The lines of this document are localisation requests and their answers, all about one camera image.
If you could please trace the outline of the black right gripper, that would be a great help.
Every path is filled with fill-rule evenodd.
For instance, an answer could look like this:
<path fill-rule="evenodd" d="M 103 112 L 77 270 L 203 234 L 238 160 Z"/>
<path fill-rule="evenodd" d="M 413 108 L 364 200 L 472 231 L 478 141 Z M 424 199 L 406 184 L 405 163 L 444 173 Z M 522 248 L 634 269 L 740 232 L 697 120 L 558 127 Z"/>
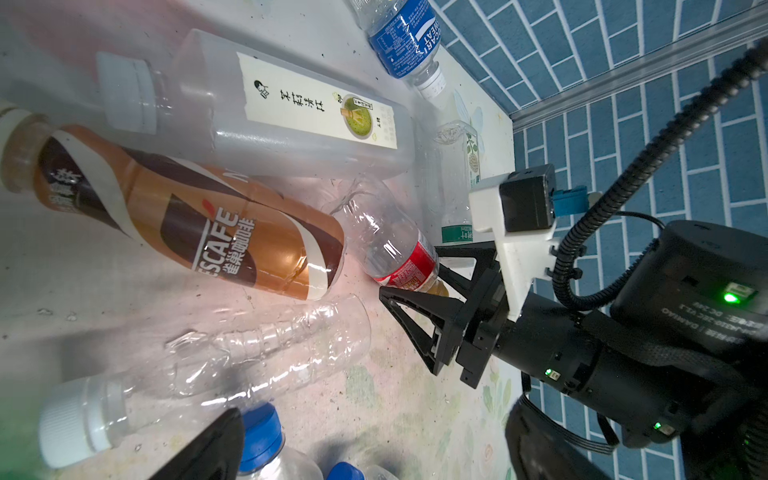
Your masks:
<path fill-rule="evenodd" d="M 459 349 L 457 360 L 470 386 L 477 385 L 473 377 L 495 356 L 589 408 L 606 406 L 606 316 L 601 311 L 571 311 L 529 292 L 522 310 L 512 315 L 493 241 L 438 246 L 436 252 L 441 280 L 467 300 L 483 298 L 465 331 L 466 345 L 459 348 L 463 301 L 379 288 L 379 300 L 431 374 L 438 375 Z"/>

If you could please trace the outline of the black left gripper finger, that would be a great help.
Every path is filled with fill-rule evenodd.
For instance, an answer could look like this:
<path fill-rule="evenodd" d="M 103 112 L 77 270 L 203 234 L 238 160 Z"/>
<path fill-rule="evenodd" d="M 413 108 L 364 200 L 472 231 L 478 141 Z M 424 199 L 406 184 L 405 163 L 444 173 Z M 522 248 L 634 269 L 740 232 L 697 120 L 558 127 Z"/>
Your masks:
<path fill-rule="evenodd" d="M 241 412 L 228 409 L 150 479 L 235 479 L 244 439 Z"/>

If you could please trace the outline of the clear bottle red label yellow cap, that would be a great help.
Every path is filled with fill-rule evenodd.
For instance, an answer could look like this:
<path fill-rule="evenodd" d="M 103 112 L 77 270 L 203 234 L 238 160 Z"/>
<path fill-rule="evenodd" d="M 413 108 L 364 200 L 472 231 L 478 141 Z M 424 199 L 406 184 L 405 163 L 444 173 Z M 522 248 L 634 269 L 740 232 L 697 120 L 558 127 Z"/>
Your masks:
<path fill-rule="evenodd" d="M 446 296 L 435 247 L 379 179 L 343 180 L 325 210 L 341 225 L 347 250 L 379 285 Z"/>

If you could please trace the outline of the brown Nescafe coffee bottle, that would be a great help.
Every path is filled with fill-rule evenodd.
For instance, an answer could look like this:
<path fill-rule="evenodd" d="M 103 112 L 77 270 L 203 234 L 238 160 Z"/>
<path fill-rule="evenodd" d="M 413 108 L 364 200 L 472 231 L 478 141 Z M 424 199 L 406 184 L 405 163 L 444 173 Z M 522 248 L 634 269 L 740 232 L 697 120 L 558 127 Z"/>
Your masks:
<path fill-rule="evenodd" d="M 90 217 L 192 271 L 298 300 L 342 270 L 337 220 L 228 169 L 114 144 L 79 125 L 1 106 L 1 181 Z"/>

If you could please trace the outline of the square clear tea bottle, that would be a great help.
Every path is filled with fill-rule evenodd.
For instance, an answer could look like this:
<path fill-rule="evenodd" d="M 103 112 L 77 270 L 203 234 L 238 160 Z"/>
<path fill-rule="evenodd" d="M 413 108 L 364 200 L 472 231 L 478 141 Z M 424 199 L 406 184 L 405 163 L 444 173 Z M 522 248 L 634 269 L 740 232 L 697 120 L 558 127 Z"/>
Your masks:
<path fill-rule="evenodd" d="M 415 158 L 404 106 L 201 30 L 165 70 L 104 51 L 96 67 L 108 123 L 186 160 L 255 176 L 386 179 Z"/>

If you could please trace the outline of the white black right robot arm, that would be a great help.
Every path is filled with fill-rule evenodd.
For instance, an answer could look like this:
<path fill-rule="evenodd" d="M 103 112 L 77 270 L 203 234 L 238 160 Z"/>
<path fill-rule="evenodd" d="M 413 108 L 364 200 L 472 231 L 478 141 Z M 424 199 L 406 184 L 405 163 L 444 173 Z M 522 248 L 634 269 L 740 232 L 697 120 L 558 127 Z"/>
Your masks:
<path fill-rule="evenodd" d="M 679 440 L 690 479 L 767 475 L 767 241 L 699 221 L 669 223 L 608 313 L 525 292 L 514 313 L 488 242 L 441 277 L 454 298 L 383 287 L 383 305 L 433 373 L 451 362 L 476 387 L 491 358 L 594 411 L 601 441 L 524 410 L 568 446 L 609 455 Z"/>

